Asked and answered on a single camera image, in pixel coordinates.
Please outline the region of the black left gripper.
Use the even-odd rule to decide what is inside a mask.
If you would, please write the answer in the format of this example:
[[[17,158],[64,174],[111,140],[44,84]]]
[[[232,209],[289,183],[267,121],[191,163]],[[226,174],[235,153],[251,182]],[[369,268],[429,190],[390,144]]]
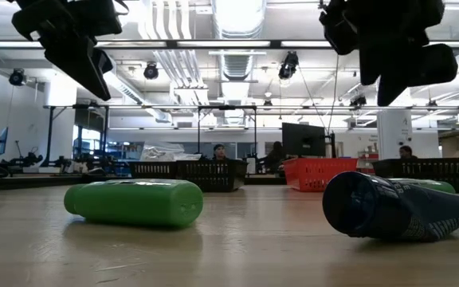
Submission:
[[[111,99],[104,74],[113,70],[113,60],[95,47],[89,37],[122,32],[119,17],[128,14],[124,0],[12,0],[20,8],[12,16],[14,28],[26,39],[31,33],[65,37],[39,42],[45,58],[103,101]]]

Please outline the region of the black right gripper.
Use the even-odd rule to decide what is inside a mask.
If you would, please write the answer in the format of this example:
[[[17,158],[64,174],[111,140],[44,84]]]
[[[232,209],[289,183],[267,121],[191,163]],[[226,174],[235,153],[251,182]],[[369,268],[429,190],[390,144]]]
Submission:
[[[441,23],[444,0],[319,0],[324,37],[339,55],[359,49],[360,82],[380,75],[378,106],[389,106],[407,87],[408,51],[394,46],[382,57],[372,47],[397,42],[424,46],[426,29]]]

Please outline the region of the dark blue shave butter tube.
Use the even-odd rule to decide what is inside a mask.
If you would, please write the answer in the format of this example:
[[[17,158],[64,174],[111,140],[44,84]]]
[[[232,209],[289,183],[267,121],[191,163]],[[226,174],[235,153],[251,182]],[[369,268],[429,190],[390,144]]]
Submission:
[[[459,195],[393,183],[357,171],[339,173],[325,188],[328,223],[353,238],[436,242],[459,229]]]

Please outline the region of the green Pert shampoo bottle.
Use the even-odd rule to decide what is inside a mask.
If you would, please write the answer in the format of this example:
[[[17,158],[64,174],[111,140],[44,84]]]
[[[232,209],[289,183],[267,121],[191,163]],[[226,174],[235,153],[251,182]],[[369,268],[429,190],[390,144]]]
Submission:
[[[455,188],[451,184],[443,181],[435,181],[432,179],[391,179],[390,181],[393,183],[416,185],[449,194],[456,193]]]
[[[89,221],[183,228],[202,213],[202,190],[179,179],[115,179],[70,187],[65,209]]]

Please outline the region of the black computer monitor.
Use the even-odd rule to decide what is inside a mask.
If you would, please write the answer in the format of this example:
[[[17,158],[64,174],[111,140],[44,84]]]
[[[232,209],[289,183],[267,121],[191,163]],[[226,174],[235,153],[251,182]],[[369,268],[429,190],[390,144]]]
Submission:
[[[323,127],[283,123],[281,131],[286,154],[317,157],[326,155],[326,134]]]

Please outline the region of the black plastic basket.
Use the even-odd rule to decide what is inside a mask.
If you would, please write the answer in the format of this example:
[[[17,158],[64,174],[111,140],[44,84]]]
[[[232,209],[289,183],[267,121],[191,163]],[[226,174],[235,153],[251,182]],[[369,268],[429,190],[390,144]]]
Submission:
[[[131,177],[135,179],[176,179],[176,162],[130,162]]]
[[[177,177],[196,184],[203,192],[233,192],[245,184],[247,162],[227,160],[177,161]]]
[[[384,159],[372,165],[375,174],[383,178],[442,181],[459,193],[459,158]]]

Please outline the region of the clear bag of white cotton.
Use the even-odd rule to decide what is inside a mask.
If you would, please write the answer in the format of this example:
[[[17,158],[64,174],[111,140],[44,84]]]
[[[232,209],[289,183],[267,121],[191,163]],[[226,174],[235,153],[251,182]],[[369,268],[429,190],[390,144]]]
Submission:
[[[139,158],[142,162],[176,162],[183,160],[199,160],[200,154],[186,153],[178,143],[148,142],[143,144]]]

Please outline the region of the red plastic basket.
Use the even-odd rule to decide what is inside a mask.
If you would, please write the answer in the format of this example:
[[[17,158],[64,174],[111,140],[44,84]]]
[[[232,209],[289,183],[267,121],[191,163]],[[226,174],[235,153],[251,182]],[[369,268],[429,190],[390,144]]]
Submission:
[[[298,158],[283,162],[286,183],[300,192],[324,192],[341,172],[356,171],[354,158]]]

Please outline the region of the black background workstation frame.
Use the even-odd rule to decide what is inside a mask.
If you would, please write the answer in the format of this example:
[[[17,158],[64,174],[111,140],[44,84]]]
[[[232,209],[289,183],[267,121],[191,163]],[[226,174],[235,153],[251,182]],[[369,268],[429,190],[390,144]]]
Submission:
[[[241,110],[245,112],[246,110],[251,110],[253,114],[251,119],[254,121],[253,132],[254,132],[254,144],[257,147],[257,106],[256,105],[100,105],[100,104],[73,104],[73,105],[64,105],[64,106],[55,106],[55,105],[44,105],[43,108],[49,110],[49,135],[52,135],[52,123],[55,117],[54,110],[60,109],[58,116],[65,109],[83,109],[83,110],[93,110],[93,109],[103,109],[104,110],[104,134],[107,135],[109,129],[109,114],[111,110],[143,110],[148,114],[152,115],[158,122],[162,123],[173,123],[172,120],[167,121],[166,117],[161,117],[160,113],[165,111],[191,111],[193,115],[197,116],[197,125],[194,130],[197,131],[197,152],[200,152],[201,147],[201,113],[204,110],[219,110],[219,111],[236,111]]]

